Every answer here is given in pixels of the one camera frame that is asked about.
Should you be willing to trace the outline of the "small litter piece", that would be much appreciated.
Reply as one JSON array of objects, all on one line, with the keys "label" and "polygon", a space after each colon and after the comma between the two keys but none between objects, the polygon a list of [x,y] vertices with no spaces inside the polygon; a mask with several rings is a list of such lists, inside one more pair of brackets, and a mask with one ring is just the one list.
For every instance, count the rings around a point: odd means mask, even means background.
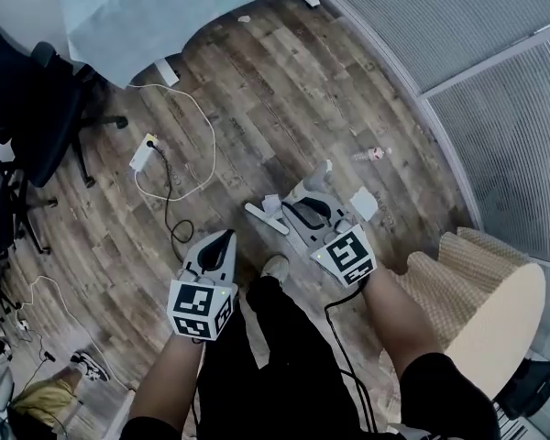
[{"label": "small litter piece", "polygon": [[391,148],[368,148],[367,150],[352,155],[353,161],[377,161],[388,157],[392,153]]}]

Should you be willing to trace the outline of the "table with light blue cloth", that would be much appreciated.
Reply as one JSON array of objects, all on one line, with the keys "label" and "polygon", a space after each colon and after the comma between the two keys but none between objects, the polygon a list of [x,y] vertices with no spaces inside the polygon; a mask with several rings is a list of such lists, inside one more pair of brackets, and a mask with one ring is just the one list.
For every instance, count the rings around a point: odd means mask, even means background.
[{"label": "table with light blue cloth", "polygon": [[205,25],[257,0],[60,0],[70,56],[119,88],[182,52]]}]

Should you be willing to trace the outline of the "person's left forearm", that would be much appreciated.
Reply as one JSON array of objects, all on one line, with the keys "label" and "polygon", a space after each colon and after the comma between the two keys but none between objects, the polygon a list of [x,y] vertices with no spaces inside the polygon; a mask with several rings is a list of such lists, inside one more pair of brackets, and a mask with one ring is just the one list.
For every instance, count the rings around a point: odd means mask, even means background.
[{"label": "person's left forearm", "polygon": [[203,347],[171,335],[141,381],[120,440],[182,440]]}]

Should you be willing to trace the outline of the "round table with yellow cloth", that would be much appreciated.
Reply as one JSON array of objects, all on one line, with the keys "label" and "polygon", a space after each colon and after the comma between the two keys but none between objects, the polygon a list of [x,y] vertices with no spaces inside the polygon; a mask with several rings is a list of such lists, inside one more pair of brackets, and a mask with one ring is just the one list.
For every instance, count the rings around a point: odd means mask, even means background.
[{"label": "round table with yellow cloth", "polygon": [[540,324],[542,268],[493,236],[459,227],[442,236],[436,257],[412,253],[396,280],[427,314],[445,354],[494,399]]}]

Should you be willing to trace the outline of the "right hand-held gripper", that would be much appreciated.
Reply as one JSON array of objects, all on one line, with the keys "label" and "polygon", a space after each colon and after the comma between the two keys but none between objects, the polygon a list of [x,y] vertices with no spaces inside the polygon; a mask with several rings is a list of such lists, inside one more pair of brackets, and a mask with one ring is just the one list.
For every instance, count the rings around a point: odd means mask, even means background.
[{"label": "right hand-held gripper", "polygon": [[310,258],[349,288],[367,277],[376,259],[361,223],[328,193],[311,193],[296,208],[283,202],[283,216],[311,250]]}]

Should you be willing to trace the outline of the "person's right forearm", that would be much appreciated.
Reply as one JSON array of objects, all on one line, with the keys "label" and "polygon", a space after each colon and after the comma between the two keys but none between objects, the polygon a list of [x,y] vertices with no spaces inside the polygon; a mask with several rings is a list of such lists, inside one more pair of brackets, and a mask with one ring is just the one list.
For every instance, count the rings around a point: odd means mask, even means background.
[{"label": "person's right forearm", "polygon": [[443,352],[423,309],[382,263],[369,274],[362,295],[373,330],[399,379],[417,358]]}]

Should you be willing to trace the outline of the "person's black clothing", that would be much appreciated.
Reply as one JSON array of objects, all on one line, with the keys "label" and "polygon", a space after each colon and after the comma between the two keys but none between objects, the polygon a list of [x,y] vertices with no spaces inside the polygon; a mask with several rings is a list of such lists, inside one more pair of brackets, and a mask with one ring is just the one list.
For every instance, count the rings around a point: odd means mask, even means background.
[{"label": "person's black clothing", "polygon": [[397,432],[364,432],[333,349],[282,286],[259,278],[247,303],[269,362],[257,365],[235,311],[219,339],[202,346],[192,400],[200,440],[500,440],[490,399],[444,352],[417,358],[398,378]]}]

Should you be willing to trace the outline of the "person's light shoe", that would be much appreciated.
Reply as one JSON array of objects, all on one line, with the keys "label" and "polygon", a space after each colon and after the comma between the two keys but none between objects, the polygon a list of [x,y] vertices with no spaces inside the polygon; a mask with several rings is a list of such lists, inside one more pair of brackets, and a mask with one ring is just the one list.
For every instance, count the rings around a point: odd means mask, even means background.
[{"label": "person's light shoe", "polygon": [[282,286],[290,275],[290,261],[282,254],[272,256],[263,266],[260,278],[274,279]]}]

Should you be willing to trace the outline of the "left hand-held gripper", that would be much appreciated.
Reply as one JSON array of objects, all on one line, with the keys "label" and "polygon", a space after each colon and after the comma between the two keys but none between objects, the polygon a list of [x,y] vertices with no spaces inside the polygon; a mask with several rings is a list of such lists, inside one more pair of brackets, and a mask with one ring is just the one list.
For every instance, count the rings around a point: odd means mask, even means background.
[{"label": "left hand-held gripper", "polygon": [[170,283],[167,316],[180,336],[215,341],[235,310],[237,235],[214,232],[187,252],[185,268]]}]

